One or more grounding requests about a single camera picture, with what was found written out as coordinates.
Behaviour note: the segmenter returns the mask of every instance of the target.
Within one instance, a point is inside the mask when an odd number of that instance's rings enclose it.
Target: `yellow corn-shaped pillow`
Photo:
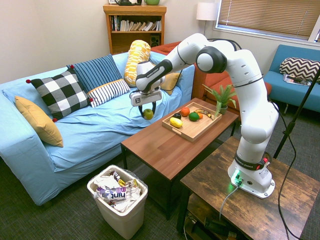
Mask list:
[[[136,86],[137,64],[143,61],[149,61],[149,58],[150,45],[148,43],[142,40],[135,40],[131,43],[123,77],[130,87]]]

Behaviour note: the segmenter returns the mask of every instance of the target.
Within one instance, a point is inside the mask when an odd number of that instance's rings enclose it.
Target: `trash can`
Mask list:
[[[136,179],[141,189],[140,197],[125,212],[119,212],[108,205],[101,198],[95,198],[95,202],[104,218],[104,220],[123,238],[129,240],[139,230],[144,222],[145,202],[148,196],[148,187],[138,178],[134,177],[134,173],[124,170],[116,165],[110,165],[97,176],[108,176],[111,172],[116,171],[120,178],[124,181]],[[94,183],[96,177],[93,177],[87,184],[87,188],[93,196],[98,186]]]

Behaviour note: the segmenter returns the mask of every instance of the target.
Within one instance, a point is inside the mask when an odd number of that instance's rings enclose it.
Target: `banana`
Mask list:
[[[197,110],[195,110],[195,112],[196,112],[197,114],[204,114],[204,115],[207,115],[207,116],[208,116],[208,118],[210,118],[210,119],[212,119],[212,120],[213,120],[213,118],[212,118],[212,114],[211,114],[210,112],[208,112],[207,110],[204,110],[204,109],[197,109]]]

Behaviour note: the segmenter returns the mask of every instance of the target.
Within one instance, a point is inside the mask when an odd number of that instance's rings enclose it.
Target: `green plant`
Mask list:
[[[220,85],[220,93],[204,84],[202,85],[205,87],[205,90],[211,93],[216,99],[216,111],[214,118],[218,116],[222,108],[226,108],[228,106],[229,102],[232,102],[235,108],[237,107],[236,101],[231,98],[236,95],[235,91],[231,92],[233,88],[231,84],[227,85],[225,88]]]

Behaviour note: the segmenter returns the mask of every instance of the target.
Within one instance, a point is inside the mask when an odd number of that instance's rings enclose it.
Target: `table lamp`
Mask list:
[[[218,2],[198,2],[196,10],[196,19],[205,21],[203,35],[206,35],[207,21],[217,20],[218,9]]]

